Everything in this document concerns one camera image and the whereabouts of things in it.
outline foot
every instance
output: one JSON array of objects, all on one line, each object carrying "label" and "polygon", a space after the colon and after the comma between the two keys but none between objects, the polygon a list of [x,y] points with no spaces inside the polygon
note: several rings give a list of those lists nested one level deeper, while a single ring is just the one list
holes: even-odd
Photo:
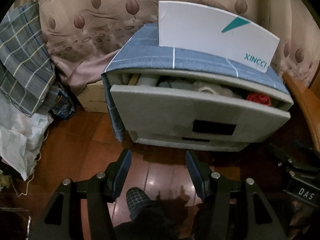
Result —
[{"label": "foot", "polygon": [[138,187],[130,188],[126,198],[131,220],[134,220],[143,208],[156,205],[156,202]]}]

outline plaid blanket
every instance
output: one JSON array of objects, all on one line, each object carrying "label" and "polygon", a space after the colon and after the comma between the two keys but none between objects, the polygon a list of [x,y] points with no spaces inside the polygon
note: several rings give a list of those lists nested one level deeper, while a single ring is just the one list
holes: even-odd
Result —
[{"label": "plaid blanket", "polygon": [[0,90],[23,113],[47,114],[59,87],[42,39],[39,4],[8,12],[0,24]]}]

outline plaid slipper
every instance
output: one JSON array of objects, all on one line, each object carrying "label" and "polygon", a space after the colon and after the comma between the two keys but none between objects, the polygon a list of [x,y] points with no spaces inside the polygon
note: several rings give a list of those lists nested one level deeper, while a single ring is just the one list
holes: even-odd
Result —
[{"label": "plaid slipper", "polygon": [[140,208],[153,203],[146,193],[144,193],[144,191],[138,187],[130,188],[127,191],[126,197],[130,214],[137,213]]}]

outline open drawer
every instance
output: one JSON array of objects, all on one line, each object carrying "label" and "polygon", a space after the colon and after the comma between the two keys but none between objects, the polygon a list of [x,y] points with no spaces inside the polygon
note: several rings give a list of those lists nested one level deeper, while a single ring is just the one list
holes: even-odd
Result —
[{"label": "open drawer", "polygon": [[290,118],[274,107],[192,90],[113,85],[110,92],[132,140],[143,144],[239,151]]},{"label": "open drawer", "polygon": [[113,85],[126,85],[129,82],[130,76],[133,73],[139,74],[157,74],[172,77],[191,78],[201,80],[208,83],[216,83],[232,88],[246,90],[248,93],[262,93],[268,95],[273,102],[273,107],[280,110],[288,111],[293,105],[292,98],[289,94],[281,92],[275,88],[260,85],[255,82],[243,80],[240,78],[229,77],[225,75],[216,75],[212,73],[204,73],[197,71],[174,70],[174,69],[122,69],[107,72],[107,77],[110,86]]}]

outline curtain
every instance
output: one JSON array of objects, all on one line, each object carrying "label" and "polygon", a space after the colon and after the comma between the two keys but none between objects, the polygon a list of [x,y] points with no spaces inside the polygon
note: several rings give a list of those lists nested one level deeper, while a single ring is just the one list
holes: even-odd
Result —
[{"label": "curtain", "polygon": [[[16,0],[13,7],[28,1],[39,2],[47,50],[63,85],[78,95],[100,79],[134,32],[157,21],[159,0]],[[320,31],[301,0],[177,1],[221,8],[266,28],[280,38],[271,66],[279,76],[288,72],[310,85],[319,65]]]}]

